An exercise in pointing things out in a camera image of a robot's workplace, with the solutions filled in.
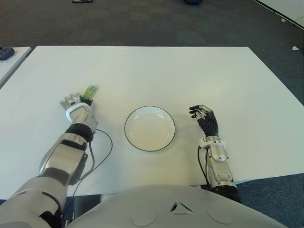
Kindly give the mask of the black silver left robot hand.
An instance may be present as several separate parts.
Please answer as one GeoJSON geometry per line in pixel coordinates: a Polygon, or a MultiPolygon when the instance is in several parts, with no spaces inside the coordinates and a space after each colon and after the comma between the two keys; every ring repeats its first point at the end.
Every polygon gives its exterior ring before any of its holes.
{"type": "Polygon", "coordinates": [[[82,95],[80,95],[79,93],[75,93],[75,94],[70,94],[69,96],[64,97],[63,100],[60,101],[60,105],[67,110],[68,108],[79,104],[79,103],[86,103],[87,105],[91,106],[92,105],[93,100],[88,98],[83,98],[82,95]]]}

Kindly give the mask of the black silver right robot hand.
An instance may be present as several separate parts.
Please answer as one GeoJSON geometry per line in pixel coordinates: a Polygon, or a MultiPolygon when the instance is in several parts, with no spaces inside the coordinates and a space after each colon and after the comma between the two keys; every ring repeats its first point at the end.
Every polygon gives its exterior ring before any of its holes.
{"type": "Polygon", "coordinates": [[[206,137],[219,136],[218,123],[213,110],[201,104],[189,108],[192,119],[196,119],[206,137]]]}

